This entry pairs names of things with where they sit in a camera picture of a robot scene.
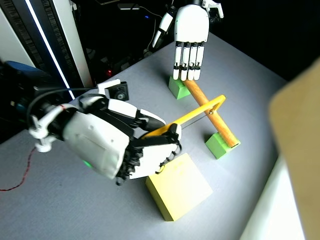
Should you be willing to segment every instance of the green support block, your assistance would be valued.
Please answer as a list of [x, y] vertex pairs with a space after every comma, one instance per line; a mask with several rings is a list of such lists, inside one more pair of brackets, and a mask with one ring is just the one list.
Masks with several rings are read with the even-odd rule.
[[176, 99], [182, 99], [185, 96], [190, 95], [190, 92], [184, 83], [180, 79], [174, 80], [172, 76], [169, 81], [169, 89]]
[[220, 133], [217, 132], [213, 134], [208, 141], [205, 142], [205, 145], [209, 148], [209, 150], [213, 153], [216, 159], [221, 158], [226, 153], [235, 149], [240, 145], [240, 141], [238, 140], [238, 145], [234, 147], [229, 147], [225, 140], [221, 137]]

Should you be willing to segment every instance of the wooden dowel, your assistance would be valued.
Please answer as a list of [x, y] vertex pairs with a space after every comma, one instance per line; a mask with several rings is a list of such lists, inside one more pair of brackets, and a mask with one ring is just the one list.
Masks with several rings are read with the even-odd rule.
[[[209, 102], [206, 95], [202, 92], [194, 80], [186, 80], [183, 83], [189, 89], [190, 93], [200, 106]], [[214, 125], [229, 147], [232, 148], [239, 143], [235, 135], [230, 131], [226, 123], [216, 111], [213, 114], [209, 114], [209, 110], [207, 110], [205, 113], [208, 114], [207, 117], [210, 119], [211, 123]]]

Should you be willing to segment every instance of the yellow block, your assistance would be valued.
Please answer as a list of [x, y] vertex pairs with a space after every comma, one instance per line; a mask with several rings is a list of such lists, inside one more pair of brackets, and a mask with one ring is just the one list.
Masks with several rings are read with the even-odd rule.
[[181, 218], [213, 192], [187, 153], [148, 176], [145, 184], [165, 221]]

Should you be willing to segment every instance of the white light strip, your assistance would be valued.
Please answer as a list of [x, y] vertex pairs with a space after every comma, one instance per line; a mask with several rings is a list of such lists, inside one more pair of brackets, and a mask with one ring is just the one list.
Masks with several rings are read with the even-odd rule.
[[[48, 42], [48, 40], [47, 40], [47, 38], [46, 38], [46, 35], [45, 35], [44, 31], [42, 30], [42, 27], [41, 27], [40, 22], [39, 22], [39, 20], [38, 20], [38, 18], [37, 18], [37, 15], [36, 15], [36, 13], [35, 13], [35, 11], [34, 11], [34, 8], [32, 7], [32, 5], [31, 5], [31, 3], [30, 3], [30, 0], [25, 0], [25, 3], [26, 3], [26, 5], [27, 5], [28, 8], [29, 8], [29, 11], [30, 11], [30, 13], [31, 13], [31, 15], [32, 15], [32, 17], [33, 17], [33, 20], [34, 20], [37, 28], [39, 29], [39, 32], [40, 32], [40, 34], [41, 34], [41, 36], [42, 36], [42, 39], [43, 39], [43, 41], [44, 41], [44, 43], [45, 43], [45, 45], [46, 45], [46, 48], [48, 49], [48, 51], [49, 51], [49, 53], [50, 53], [50, 55], [51, 55], [51, 57], [52, 57], [52, 60], [53, 60], [53, 62], [54, 62], [54, 64], [55, 64], [56, 68], [58, 69], [58, 72], [60, 73], [60, 76], [61, 76], [61, 78], [62, 78], [62, 80], [63, 80], [66, 88], [69, 89], [69, 88], [70, 88], [70, 87], [69, 87], [69, 84], [68, 84], [68, 82], [67, 82], [67, 80], [66, 80], [66, 78], [65, 78], [64, 73], [62, 72], [62, 70], [61, 70], [61, 68], [60, 68], [60, 66], [59, 66], [59, 63], [58, 63], [58, 61], [57, 61], [57, 59], [56, 59], [56, 56], [54, 55], [54, 52], [52, 51], [52, 49], [51, 49], [51, 47], [50, 47], [50, 44], [49, 44], [49, 42]], [[74, 100], [74, 99], [75, 99], [75, 96], [74, 96], [74, 94], [72, 93], [72, 91], [69, 91], [69, 93], [70, 93], [70, 95], [71, 95], [71, 98]]]

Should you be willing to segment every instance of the table surface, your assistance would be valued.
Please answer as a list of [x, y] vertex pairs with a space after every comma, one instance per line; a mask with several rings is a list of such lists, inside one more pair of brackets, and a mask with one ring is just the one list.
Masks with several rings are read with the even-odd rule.
[[[167, 123], [198, 107], [191, 95], [176, 100], [167, 87], [174, 52], [171, 43], [115, 76], [128, 82], [130, 103]], [[165, 222], [145, 178], [116, 186], [56, 141], [52, 151], [33, 155], [21, 187], [0, 192], [1, 239], [239, 239], [277, 159], [268, 103], [284, 84], [209, 34], [198, 85], [208, 99], [227, 97], [219, 113], [241, 141], [216, 160], [205, 145], [216, 132], [207, 117], [183, 130], [182, 152], [210, 184], [209, 198], [178, 221]], [[20, 181], [34, 143], [25, 130], [0, 145], [0, 188]]]

